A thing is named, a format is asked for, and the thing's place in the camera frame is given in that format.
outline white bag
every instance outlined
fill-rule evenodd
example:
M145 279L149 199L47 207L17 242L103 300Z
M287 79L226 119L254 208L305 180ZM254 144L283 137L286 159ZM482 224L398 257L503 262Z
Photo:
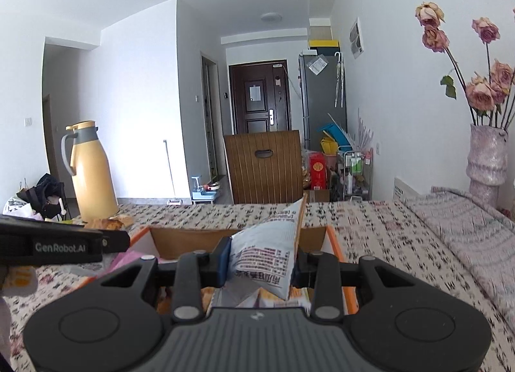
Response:
M305 198L232 236L228 292L241 303L260 287L278 298L287 299L297 256Z
M37 221L43 220L41 214L32 209L30 203L27 203L17 197L12 197L6 202L2 214L17 216L19 218L35 219Z

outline gray refrigerator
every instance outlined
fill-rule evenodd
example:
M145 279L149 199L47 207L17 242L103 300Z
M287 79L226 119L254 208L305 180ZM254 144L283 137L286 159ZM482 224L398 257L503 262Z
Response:
M338 105L334 107L336 96L336 63L335 56L325 56L328 65L315 75L309 67L309 62L315 55L300 55L300 82L302 89L302 110L304 117L304 148L312 151L322 151L320 141L323 133L318 132L328 123L332 123L327 115L330 113L334 120L347 131L347 98L343 86L343 107L341 107L341 92L338 95Z

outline pink rose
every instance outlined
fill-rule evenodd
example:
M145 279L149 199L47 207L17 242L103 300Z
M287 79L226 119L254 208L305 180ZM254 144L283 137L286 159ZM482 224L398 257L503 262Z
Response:
M499 28L487 17L472 20L472 29L480 36L483 43L490 43L496 39L501 39Z
M469 105L477 110L493 110L494 101L492 97L492 89L488 85L486 78L476 73L476 77L471 83L467 84L465 95Z
M508 97L506 93L504 93L503 88L492 80L490 83L490 89L492 90L493 102L495 104L503 104L504 99Z
M513 70L508 64L503 64L502 62L495 60L495 63L490 70L490 75L492 77L492 82L500 85L504 90L504 94L510 93Z
M424 26L422 43L433 52L445 52L445 49L449 47L449 39L445 32L429 25Z
M444 12L435 3L422 3L415 9L415 17L419 19L421 26L433 26L438 28L440 21L445 22Z

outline pink vase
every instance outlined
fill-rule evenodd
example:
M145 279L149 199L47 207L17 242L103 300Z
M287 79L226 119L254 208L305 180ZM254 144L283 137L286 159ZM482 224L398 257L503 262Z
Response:
M499 186L506 181L508 169L508 133L499 128L470 125L468 160L469 192L496 207Z

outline black bag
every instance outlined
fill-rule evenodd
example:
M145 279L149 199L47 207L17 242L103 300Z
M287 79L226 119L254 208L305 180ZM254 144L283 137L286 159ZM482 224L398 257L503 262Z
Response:
M54 176L45 174L38 180L38 184L30 189L22 189L16 196L25 202L30 203L32 209L40 213L43 218L52 219L56 215L61 214L61 205L52 205L48 203L49 196L57 196L62 199L63 206L68 213L68 204L64 194L64 183L61 183Z

